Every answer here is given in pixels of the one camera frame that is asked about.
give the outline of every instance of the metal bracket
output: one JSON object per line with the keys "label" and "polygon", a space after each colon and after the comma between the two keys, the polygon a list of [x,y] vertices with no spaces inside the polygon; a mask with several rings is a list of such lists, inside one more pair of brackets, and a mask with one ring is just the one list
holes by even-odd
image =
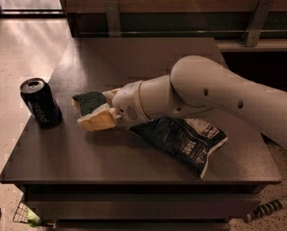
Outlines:
{"label": "metal bracket", "polygon": [[117,1],[106,1],[105,11],[107,15],[109,36],[110,37],[121,37],[118,2]]}
{"label": "metal bracket", "polygon": [[246,46],[257,46],[261,30],[266,22],[273,1],[274,0],[259,0],[257,8],[248,25],[247,34],[244,36],[244,43]]}

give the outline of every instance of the black can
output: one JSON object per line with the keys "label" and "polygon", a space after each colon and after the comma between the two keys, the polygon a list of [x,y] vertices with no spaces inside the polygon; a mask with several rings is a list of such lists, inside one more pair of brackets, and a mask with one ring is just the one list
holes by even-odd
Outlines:
{"label": "black can", "polygon": [[25,81],[20,86],[20,95],[42,129],[53,128],[62,121],[61,110],[44,80]]}

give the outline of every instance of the speckled floor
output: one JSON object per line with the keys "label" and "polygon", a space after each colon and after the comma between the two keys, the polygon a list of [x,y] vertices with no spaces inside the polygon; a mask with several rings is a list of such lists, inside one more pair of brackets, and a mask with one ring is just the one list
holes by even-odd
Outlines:
{"label": "speckled floor", "polygon": [[[0,172],[29,117],[19,96],[20,84],[29,77],[48,80],[70,40],[64,19],[0,19]],[[267,145],[283,182],[262,191],[262,202],[287,195],[287,151],[272,141]],[[20,198],[16,187],[0,184],[0,231],[45,230],[13,222]],[[287,209],[251,223],[233,219],[230,225],[233,231],[287,231]]]}

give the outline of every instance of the green object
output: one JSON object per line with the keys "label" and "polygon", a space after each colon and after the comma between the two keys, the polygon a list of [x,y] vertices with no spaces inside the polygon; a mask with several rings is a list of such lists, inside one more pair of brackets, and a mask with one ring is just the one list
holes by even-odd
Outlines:
{"label": "green object", "polygon": [[99,91],[91,91],[72,96],[79,104],[80,114],[85,116],[91,114],[99,106],[106,104],[106,97]]}
{"label": "green object", "polygon": [[28,207],[27,207],[27,220],[28,220],[28,225],[31,227],[40,226],[41,219]]}

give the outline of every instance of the green sponge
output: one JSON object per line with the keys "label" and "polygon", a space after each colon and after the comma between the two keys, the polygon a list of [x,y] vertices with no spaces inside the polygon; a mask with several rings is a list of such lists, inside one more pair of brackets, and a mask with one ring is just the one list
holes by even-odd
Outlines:
{"label": "green sponge", "polygon": [[107,99],[99,91],[91,91],[72,96],[76,102],[75,106],[79,108],[81,116],[91,114],[99,106],[106,104]]}

